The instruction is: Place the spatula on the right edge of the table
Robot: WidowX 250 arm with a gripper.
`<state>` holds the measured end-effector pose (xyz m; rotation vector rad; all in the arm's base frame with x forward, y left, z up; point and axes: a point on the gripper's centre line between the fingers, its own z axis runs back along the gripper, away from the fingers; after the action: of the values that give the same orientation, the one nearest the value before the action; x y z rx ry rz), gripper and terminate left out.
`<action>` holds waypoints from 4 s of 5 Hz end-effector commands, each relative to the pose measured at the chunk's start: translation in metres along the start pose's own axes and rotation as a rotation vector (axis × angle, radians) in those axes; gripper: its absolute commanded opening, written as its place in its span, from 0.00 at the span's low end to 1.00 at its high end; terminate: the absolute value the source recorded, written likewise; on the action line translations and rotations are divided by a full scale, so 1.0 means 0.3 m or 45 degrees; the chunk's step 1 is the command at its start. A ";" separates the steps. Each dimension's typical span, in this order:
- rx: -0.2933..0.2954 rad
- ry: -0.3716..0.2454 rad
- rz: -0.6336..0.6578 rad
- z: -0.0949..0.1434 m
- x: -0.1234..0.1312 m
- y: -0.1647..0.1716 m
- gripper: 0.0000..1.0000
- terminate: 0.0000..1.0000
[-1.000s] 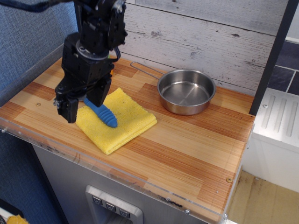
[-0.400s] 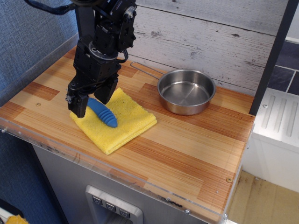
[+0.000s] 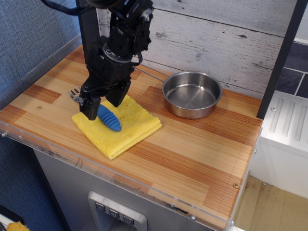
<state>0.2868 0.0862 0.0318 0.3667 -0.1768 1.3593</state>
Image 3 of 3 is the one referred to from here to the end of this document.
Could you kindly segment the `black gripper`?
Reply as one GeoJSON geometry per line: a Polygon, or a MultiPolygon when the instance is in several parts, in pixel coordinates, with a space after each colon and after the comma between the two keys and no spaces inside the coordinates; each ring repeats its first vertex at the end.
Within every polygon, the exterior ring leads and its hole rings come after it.
{"type": "Polygon", "coordinates": [[[97,116],[100,97],[118,107],[131,85],[132,54],[118,56],[107,42],[105,36],[93,41],[86,64],[89,77],[81,87],[79,111],[89,120],[97,116]]]}

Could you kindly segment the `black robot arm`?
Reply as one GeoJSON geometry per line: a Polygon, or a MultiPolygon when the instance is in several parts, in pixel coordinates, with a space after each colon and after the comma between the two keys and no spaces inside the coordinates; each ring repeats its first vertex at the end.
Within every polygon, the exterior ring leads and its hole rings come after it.
{"type": "Polygon", "coordinates": [[[150,0],[89,0],[86,5],[67,8],[44,0],[47,7],[80,16],[93,9],[111,12],[110,34],[93,40],[86,59],[88,79],[81,86],[79,109],[89,120],[97,116],[101,97],[118,107],[126,96],[134,67],[148,50],[153,2],[150,0]]]}

